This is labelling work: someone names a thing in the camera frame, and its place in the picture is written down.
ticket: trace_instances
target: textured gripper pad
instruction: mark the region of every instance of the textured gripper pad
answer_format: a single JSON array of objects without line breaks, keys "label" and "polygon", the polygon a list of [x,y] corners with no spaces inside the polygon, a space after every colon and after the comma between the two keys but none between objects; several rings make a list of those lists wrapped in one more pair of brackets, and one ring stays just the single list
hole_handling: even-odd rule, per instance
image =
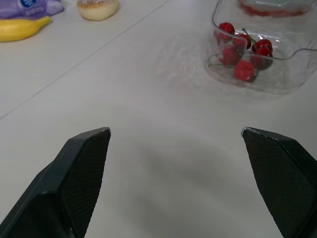
[{"label": "textured gripper pad", "polygon": [[107,134],[86,143],[69,171],[61,189],[61,199],[78,237],[84,237],[97,202],[106,161]]},{"label": "textured gripper pad", "polygon": [[282,235],[314,237],[316,175],[309,173],[317,172],[317,162],[291,138],[253,128],[242,136],[259,191]]}]

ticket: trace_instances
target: red cherry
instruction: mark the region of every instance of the red cherry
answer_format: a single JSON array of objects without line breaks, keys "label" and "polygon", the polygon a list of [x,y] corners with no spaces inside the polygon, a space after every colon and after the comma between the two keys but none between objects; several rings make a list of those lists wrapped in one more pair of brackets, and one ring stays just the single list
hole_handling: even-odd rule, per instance
[{"label": "red cherry", "polygon": [[272,42],[268,39],[262,39],[257,41],[255,44],[252,45],[252,51],[255,53],[259,48],[262,47],[267,47],[271,52],[273,52]]},{"label": "red cherry", "polygon": [[250,62],[243,59],[236,65],[234,76],[245,82],[253,82],[256,78],[256,69]]},{"label": "red cherry", "polygon": [[222,59],[219,59],[219,61],[225,66],[236,65],[241,57],[242,54],[234,45],[227,45],[223,48]]},{"label": "red cherry", "polygon": [[[243,38],[246,38],[247,40],[247,49],[251,47],[251,40],[250,40],[250,37],[247,36],[246,34],[239,34],[238,36],[241,36]],[[236,45],[237,47],[239,48],[244,48],[245,46],[245,41],[244,40],[241,40],[241,39],[238,39],[238,38],[234,38],[233,39],[233,44]]]},{"label": "red cherry", "polygon": [[253,66],[258,70],[267,69],[272,65],[272,63],[273,63],[272,59],[265,59],[265,58],[259,57],[257,55],[273,57],[273,54],[269,50],[269,48],[267,48],[267,47],[259,48],[256,51],[256,53],[250,57],[250,60],[251,60],[251,63],[253,64]]},{"label": "red cherry", "polygon": [[[224,23],[220,24],[219,28],[221,30],[229,33],[229,34],[232,34],[232,35],[234,35],[234,33],[235,33],[233,25],[231,23],[228,23],[228,22],[224,22]],[[228,42],[232,39],[232,37],[227,36],[221,32],[218,32],[218,31],[215,31],[214,35],[216,36],[218,42],[221,42],[221,41]]]}]

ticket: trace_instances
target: white table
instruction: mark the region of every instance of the white table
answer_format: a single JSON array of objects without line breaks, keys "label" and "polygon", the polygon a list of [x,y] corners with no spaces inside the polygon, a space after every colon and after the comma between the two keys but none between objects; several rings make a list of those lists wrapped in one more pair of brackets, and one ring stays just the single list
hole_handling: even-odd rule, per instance
[{"label": "white table", "polygon": [[109,126],[87,238],[281,238],[257,189],[244,126],[317,157],[317,81],[287,96],[204,68],[213,0],[121,0],[103,22],[72,0],[53,24],[0,44],[0,220],[66,140]]}]

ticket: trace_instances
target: banana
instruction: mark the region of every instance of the banana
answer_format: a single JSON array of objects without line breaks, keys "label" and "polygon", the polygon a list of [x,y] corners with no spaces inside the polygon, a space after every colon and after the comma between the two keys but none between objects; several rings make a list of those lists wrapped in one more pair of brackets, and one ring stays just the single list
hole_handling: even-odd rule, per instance
[{"label": "banana", "polygon": [[19,41],[28,38],[50,22],[51,18],[49,16],[38,20],[0,19],[0,42]]}]

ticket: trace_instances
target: purple bag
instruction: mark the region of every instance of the purple bag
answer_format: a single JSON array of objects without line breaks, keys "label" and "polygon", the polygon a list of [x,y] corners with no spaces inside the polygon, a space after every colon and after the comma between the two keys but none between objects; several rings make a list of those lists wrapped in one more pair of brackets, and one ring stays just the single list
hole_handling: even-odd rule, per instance
[{"label": "purple bag", "polygon": [[61,0],[0,0],[0,19],[39,19],[63,10]]}]

